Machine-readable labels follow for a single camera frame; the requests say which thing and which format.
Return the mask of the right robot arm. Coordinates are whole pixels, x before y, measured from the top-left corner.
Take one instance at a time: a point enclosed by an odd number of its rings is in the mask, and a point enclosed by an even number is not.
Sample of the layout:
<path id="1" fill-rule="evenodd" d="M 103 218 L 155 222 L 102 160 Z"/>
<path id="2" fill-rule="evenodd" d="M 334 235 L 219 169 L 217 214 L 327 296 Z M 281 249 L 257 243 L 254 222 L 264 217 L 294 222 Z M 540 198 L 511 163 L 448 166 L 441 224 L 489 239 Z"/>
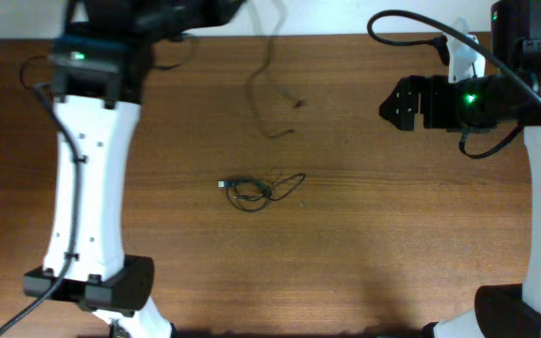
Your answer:
<path id="1" fill-rule="evenodd" d="M 532 178 L 532 234 L 528 272 L 520 284 L 484 285 L 473 307 L 422 329 L 424 337 L 541 337 L 541 1 L 499 1 L 490 10 L 490 48 L 466 24 L 438 24 L 429 41 L 445 76 L 401 79 L 380 116 L 412 131 L 417 115 L 428 129 L 462 137 L 513 122 L 522 136 Z"/>

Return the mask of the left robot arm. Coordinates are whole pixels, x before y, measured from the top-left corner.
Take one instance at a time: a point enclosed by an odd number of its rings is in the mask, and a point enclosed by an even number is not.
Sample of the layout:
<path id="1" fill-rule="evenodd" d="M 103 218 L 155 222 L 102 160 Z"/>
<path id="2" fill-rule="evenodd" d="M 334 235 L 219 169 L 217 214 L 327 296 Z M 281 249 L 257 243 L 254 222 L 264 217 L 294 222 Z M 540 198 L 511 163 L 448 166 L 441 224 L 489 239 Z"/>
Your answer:
<path id="1" fill-rule="evenodd" d="M 53 232 L 23 278 L 35 303 L 73 303 L 127 337 L 175 334 L 151 296 L 152 259 L 123 249 L 126 164 L 154 45 L 224 25 L 239 9 L 234 0 L 88 1 L 79 22 L 67 10 L 50 94 L 34 90 L 58 131 Z"/>

